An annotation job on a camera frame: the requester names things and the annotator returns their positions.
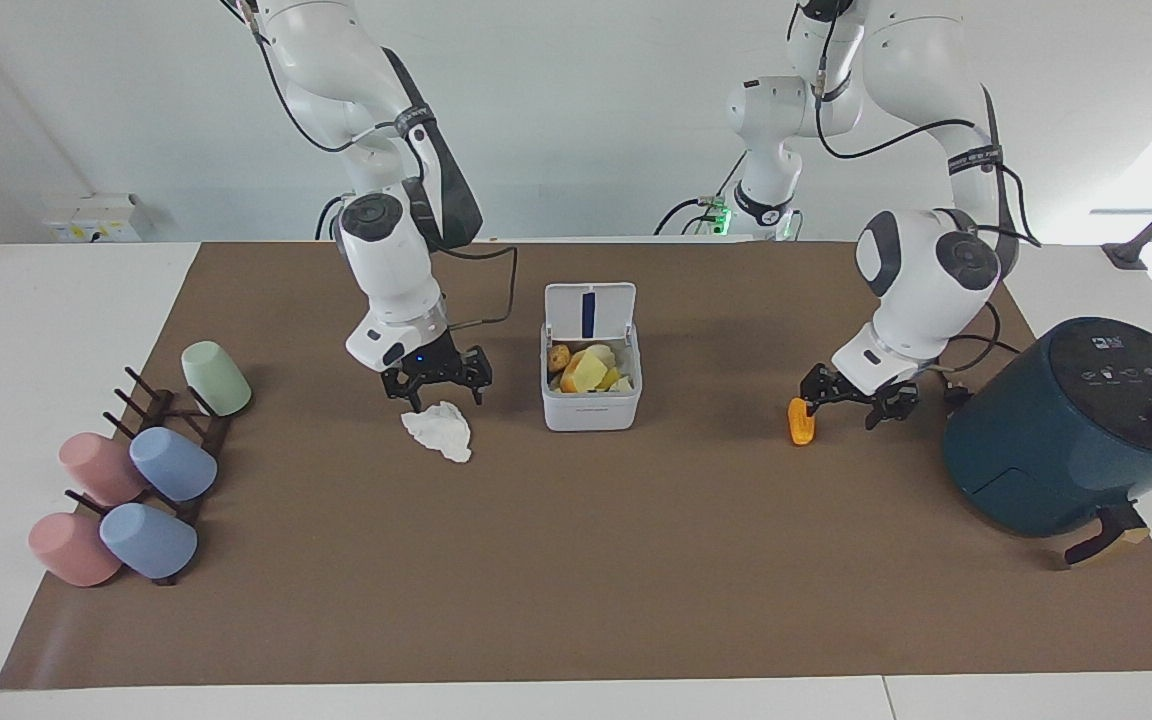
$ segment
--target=white plastic container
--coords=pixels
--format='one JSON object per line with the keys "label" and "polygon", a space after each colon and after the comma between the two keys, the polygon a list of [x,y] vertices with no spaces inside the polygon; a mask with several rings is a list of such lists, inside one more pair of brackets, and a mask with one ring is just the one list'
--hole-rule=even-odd
{"label": "white plastic container", "polygon": [[[643,395],[643,357],[634,324],[634,283],[552,285],[545,288],[545,324],[540,328],[540,396],[545,425],[554,432],[623,430],[634,424]],[[593,343],[611,346],[617,370],[630,378],[631,392],[550,389],[550,348],[566,343],[578,351]]]}

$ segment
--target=air fryer handle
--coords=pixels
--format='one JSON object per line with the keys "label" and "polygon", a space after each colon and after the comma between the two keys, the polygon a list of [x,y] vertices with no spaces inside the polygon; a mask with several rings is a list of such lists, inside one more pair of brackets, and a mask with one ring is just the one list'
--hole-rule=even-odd
{"label": "air fryer handle", "polygon": [[1101,507],[1096,516],[1101,520],[1101,533],[1064,552],[1064,563],[1070,568],[1105,558],[1112,551],[1123,550],[1126,544],[1139,544],[1149,537],[1149,525],[1144,524],[1134,503]]}

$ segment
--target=teal air fryer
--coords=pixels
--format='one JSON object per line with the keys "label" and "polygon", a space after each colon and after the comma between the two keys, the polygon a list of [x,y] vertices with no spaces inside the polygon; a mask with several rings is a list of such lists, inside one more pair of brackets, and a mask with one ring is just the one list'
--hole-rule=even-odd
{"label": "teal air fryer", "polygon": [[1100,520],[1064,553],[1078,564],[1149,529],[1152,334],[1102,318],[1061,323],[950,417],[945,461],[973,505],[1016,533],[1051,537]]}

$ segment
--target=blue cup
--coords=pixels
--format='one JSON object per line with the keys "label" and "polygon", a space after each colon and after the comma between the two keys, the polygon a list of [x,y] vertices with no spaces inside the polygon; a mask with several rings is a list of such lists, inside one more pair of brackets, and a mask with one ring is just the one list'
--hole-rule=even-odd
{"label": "blue cup", "polygon": [[100,523],[105,547],[146,578],[169,578],[189,564],[198,533],[156,507],[129,502],[109,510]]}
{"label": "blue cup", "polygon": [[217,482],[217,460],[175,430],[147,429],[132,439],[132,464],[175,502],[194,500]]}

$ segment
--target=green cup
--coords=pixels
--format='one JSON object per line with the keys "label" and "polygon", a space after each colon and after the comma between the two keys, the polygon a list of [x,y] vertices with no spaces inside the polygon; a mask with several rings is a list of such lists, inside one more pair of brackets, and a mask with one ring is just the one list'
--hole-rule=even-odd
{"label": "green cup", "polygon": [[189,387],[218,415],[234,415],[251,402],[252,388],[238,365],[215,342],[196,342],[180,354],[180,367]]}

